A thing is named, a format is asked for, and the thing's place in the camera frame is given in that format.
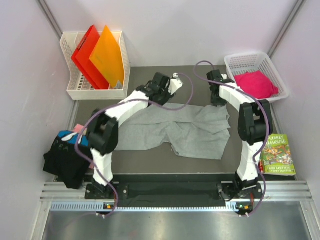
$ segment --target yellow folder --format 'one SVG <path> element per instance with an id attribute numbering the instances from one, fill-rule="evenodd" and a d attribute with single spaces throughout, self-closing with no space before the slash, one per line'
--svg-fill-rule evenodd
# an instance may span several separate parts
<path id="1" fill-rule="evenodd" d="M 107 26 L 90 56 L 90 61 L 114 89 L 122 89 L 125 70 L 119 44 Z"/>

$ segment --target orange folder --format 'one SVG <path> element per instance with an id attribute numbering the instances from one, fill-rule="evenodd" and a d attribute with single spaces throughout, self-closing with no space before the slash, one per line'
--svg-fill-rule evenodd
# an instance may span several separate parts
<path id="1" fill-rule="evenodd" d="M 107 26 L 103 29 L 101 37 L 90 56 L 90 61 L 107 79 L 112 88 L 123 88 L 125 70 L 121 49 Z"/>
<path id="2" fill-rule="evenodd" d="M 92 25 L 75 49 L 71 59 L 94 89 L 108 89 L 109 83 L 89 59 L 99 38 L 96 27 Z"/>

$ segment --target green book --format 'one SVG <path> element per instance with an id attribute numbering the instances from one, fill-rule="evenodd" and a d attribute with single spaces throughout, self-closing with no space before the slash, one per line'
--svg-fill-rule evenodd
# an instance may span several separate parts
<path id="1" fill-rule="evenodd" d="M 265 174 L 296 175 L 286 134 L 271 134 L 261 152 L 261 162 Z"/>

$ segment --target red folder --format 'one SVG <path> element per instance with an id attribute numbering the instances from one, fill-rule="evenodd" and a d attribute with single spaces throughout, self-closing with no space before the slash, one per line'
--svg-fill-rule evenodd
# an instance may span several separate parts
<path id="1" fill-rule="evenodd" d="M 96 27 L 92 25 L 75 49 L 71 59 L 94 89 L 108 89 L 109 83 L 89 60 L 99 38 Z"/>

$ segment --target plastic bin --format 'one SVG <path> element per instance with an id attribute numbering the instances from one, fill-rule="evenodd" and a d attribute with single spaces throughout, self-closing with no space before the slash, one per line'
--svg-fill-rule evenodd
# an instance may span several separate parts
<path id="1" fill-rule="evenodd" d="M 129 77 L 130 77 L 130 62 L 127 53 L 127 48 L 122 31 L 112 31 L 115 40 L 119 43 L 122 55 L 122 62 L 124 67 L 124 80 L 122 89 L 108 89 L 96 90 L 83 74 L 79 71 L 77 66 L 71 60 L 79 42 L 85 35 L 85 32 L 64 32 L 60 46 L 65 57 L 66 63 L 70 70 L 70 82 L 67 92 L 73 100 L 123 100 L 127 97 Z"/>
<path id="2" fill-rule="evenodd" d="M 228 55 L 224 58 L 226 72 L 228 77 L 235 81 L 236 75 L 261 71 L 266 75 L 273 84 L 278 87 L 279 93 L 272 97 L 266 98 L 270 103 L 289 96 L 283 80 L 281 79 L 276 67 L 270 57 L 264 52 L 250 52 Z"/>

